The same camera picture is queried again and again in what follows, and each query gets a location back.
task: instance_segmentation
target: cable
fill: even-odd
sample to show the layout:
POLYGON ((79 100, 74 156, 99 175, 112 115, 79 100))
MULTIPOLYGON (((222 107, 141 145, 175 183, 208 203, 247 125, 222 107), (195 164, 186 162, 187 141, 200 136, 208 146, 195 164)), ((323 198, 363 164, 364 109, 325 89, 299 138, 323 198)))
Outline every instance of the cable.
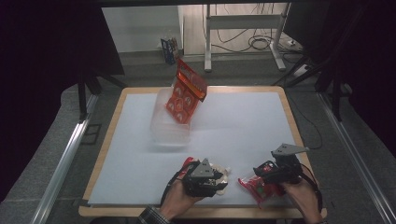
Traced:
POLYGON ((165 201, 166 198, 166 194, 168 194, 169 189, 172 187, 173 183, 175 183, 175 180, 180 180, 179 178, 177 178, 181 172, 183 172, 185 169, 187 169, 187 167, 189 167, 192 164, 197 163, 198 161, 191 161, 188 162, 187 164, 185 164, 183 167, 180 168, 179 171, 177 171, 175 173, 175 175, 169 180, 168 184, 166 185, 165 190, 163 191, 163 196, 161 197, 161 203, 160 205, 163 205, 163 202, 165 201))
POLYGON ((319 131, 319 129, 318 129, 318 126, 317 126, 314 122, 312 122, 310 119, 308 119, 308 118, 303 114, 303 112, 301 112, 301 110, 299 109, 299 107, 297 106, 297 104, 295 103, 295 101, 293 100, 293 98, 291 97, 291 95, 288 94, 288 96, 289 96, 290 100, 293 102, 293 104, 295 105, 295 108, 297 109, 297 111, 301 114, 301 116, 303 116, 303 118, 304 118, 306 121, 308 121, 308 123, 310 123, 310 124, 315 128, 315 130, 316 130, 317 133, 318 133, 318 136, 319 136, 319 145, 318 145, 317 147, 309 147, 309 148, 310 148, 310 149, 320 149, 320 148, 323 146, 323 137, 322 137, 322 135, 321 135, 321 133, 320 133, 320 131, 319 131))
MULTIPOLYGON (((250 14, 252 14, 253 11, 254 11, 256 8, 259 10, 260 4, 257 4, 257 5, 251 10, 250 14)), ((202 28, 203 28, 203 32, 204 32, 204 37, 205 37, 205 39, 206 39, 205 20, 204 20, 204 5, 202 5, 202 28)), ((232 37, 231 39, 228 39, 228 40, 222 40, 221 37, 220 37, 220 35, 219 35, 219 30, 217 30, 217 31, 218 31, 218 37, 219 37, 220 42, 224 44, 224 43, 227 43, 227 42, 230 42, 230 41, 236 39, 238 36, 240 36, 241 34, 243 34, 244 32, 246 32, 247 30, 249 30, 249 29, 246 29, 246 30, 242 31, 242 32, 239 33, 238 35, 236 35, 236 36, 234 36, 234 37, 232 37)), ((227 51, 234 52, 234 53, 241 53, 241 52, 247 51, 247 50, 249 50, 249 49, 255 49, 255 50, 258 50, 258 51, 267 49, 267 48, 269 47, 269 45, 270 45, 270 41, 268 41, 268 38, 272 39, 272 37, 265 36, 265 35, 263 35, 263 36, 261 36, 261 35, 256 35, 256 32, 257 32, 257 29, 254 30, 253 36, 250 37, 249 40, 247 41, 248 47, 247 47, 246 49, 233 50, 233 49, 227 49, 227 48, 224 48, 223 46, 214 45, 214 44, 211 44, 211 46, 212 46, 212 47, 216 47, 216 48, 220 48, 220 49, 225 49, 225 50, 227 50, 227 51), (255 44, 257 44, 258 42, 264 42, 266 45, 265 45, 264 47, 261 47, 261 48, 260 48, 260 47, 257 47, 257 46, 255 46, 255 44)))
POLYGON ((298 163, 300 166, 303 166, 309 172, 309 174, 312 176, 312 178, 311 178, 308 175, 306 175, 303 170, 302 171, 298 171, 293 166, 290 166, 289 164, 286 164, 284 162, 282 162, 281 164, 284 165, 284 166, 289 167, 290 171, 293 174, 295 174, 295 175, 299 176, 300 178, 304 179, 309 185, 311 185, 312 189, 314 190, 315 194, 317 195, 317 198, 318 198, 318 210, 319 210, 319 212, 321 212, 321 210, 323 208, 323 197, 322 197, 322 194, 321 194, 321 192, 319 190, 318 182, 315 179, 314 175, 312 174, 312 171, 306 165, 304 165, 302 163, 298 163))
POLYGON ((303 57, 301 59, 299 59, 299 61, 289 70, 289 72, 286 73, 285 75, 283 75, 280 79, 278 79, 276 82, 274 82, 271 86, 276 86, 278 82, 283 80, 283 86, 282 85, 278 85, 278 86, 284 87, 286 85, 286 79, 288 78, 288 76, 290 76, 295 71, 297 71, 297 68, 299 67, 299 65, 304 63, 307 60, 307 58, 308 57, 303 54, 303 57))
POLYGON ((271 10, 271 15, 272 14, 274 14, 274 4, 275 3, 273 3, 273 8, 272 8, 272 10, 271 10))

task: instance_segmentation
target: red package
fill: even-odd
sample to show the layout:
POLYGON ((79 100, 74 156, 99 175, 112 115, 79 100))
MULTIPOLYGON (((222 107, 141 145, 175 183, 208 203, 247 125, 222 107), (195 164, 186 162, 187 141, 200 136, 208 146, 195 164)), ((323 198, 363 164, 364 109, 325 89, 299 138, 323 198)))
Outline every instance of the red package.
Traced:
POLYGON ((206 98, 207 84, 181 59, 177 61, 176 77, 166 109, 177 123, 186 124, 190 122, 199 101, 203 102, 206 98))
POLYGON ((265 202, 270 197, 282 196, 284 194, 283 189, 276 184, 264 184, 264 181, 260 176, 254 175, 250 178, 238 178, 239 184, 247 189, 257 204, 265 202))

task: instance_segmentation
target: transparent box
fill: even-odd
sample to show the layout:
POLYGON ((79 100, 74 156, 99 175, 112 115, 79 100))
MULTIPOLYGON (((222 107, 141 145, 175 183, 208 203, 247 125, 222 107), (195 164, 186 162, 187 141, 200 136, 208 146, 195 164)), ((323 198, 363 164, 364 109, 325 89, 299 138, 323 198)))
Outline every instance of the transparent box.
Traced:
POLYGON ((182 147, 190 142, 191 123, 177 123, 165 106, 171 97, 173 88, 163 88, 157 94, 152 113, 150 131, 154 142, 161 146, 182 147))

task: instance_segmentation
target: aluminum rail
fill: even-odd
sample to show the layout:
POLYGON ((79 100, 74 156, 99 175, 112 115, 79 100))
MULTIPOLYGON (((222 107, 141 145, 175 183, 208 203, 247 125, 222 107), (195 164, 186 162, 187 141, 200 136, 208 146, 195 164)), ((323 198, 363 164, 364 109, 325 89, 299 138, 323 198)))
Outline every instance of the aluminum rail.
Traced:
POLYGON ((392 224, 396 223, 396 216, 393 212, 393 208, 391 207, 389 200, 384 195, 382 189, 377 185, 373 175, 370 172, 370 169, 365 164, 361 154, 356 149, 353 144, 347 130, 345 129, 342 122, 338 121, 335 115, 331 110, 331 103, 324 93, 318 93, 318 98, 322 102, 322 105, 329 117, 332 126, 337 131, 338 136, 343 142, 345 146, 346 153, 351 159, 353 165, 355 166, 359 176, 361 177, 361 181, 363 182, 364 187, 366 187, 370 197, 372 198, 380 216, 384 220, 384 223, 392 224))
POLYGON ((62 184, 64 183, 64 179, 66 178, 70 165, 74 159, 82 136, 87 129, 88 123, 90 122, 90 118, 92 116, 97 99, 98 97, 95 95, 90 97, 87 103, 87 118, 81 123, 78 123, 75 130, 73 131, 66 149, 64 150, 64 154, 62 155, 58 166, 56 167, 55 172, 53 173, 52 178, 46 188, 46 191, 44 192, 44 195, 41 198, 37 209, 35 210, 34 216, 30 221, 31 224, 46 223, 47 218, 50 215, 50 210, 52 209, 56 197, 58 196, 62 184))

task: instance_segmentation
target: metal frame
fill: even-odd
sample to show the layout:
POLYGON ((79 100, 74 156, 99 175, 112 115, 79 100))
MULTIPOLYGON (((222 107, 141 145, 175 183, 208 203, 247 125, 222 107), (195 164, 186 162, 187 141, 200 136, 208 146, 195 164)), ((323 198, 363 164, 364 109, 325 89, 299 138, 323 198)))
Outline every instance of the metal frame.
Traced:
POLYGON ((290 3, 287 3, 280 15, 211 16, 210 5, 206 5, 205 71, 212 71, 210 31, 228 29, 276 29, 274 42, 270 44, 270 49, 279 71, 286 71, 286 66, 279 54, 277 45, 285 25, 289 6, 290 3))
POLYGON ((318 93, 318 98, 322 103, 327 113, 327 116, 332 123, 332 126, 334 127, 342 143, 344 144, 346 153, 348 154, 350 160, 352 161, 352 164, 355 166, 356 171, 361 177, 361 182, 363 183, 364 187, 366 187, 379 214, 384 220, 384 223, 396 223, 396 216, 393 212, 393 208, 389 203, 389 200, 383 193, 382 189, 376 184, 376 181, 371 174, 370 169, 366 166, 363 158, 361 157, 361 154, 350 139, 349 134, 344 128, 343 123, 338 121, 337 117, 333 114, 331 110, 331 103, 328 97, 324 93, 318 93))
POLYGON ((56 167, 55 172, 53 173, 52 178, 46 188, 46 191, 44 192, 44 195, 41 198, 37 209, 35 210, 34 216, 30 221, 31 224, 46 223, 47 218, 50 215, 50 210, 52 209, 59 190, 64 183, 64 179, 66 178, 67 172, 69 171, 70 165, 74 159, 82 136, 90 122, 97 99, 98 96, 91 95, 87 104, 87 117, 81 123, 78 123, 75 130, 73 131, 66 149, 64 150, 64 154, 62 155, 61 160, 59 161, 58 166, 56 167))

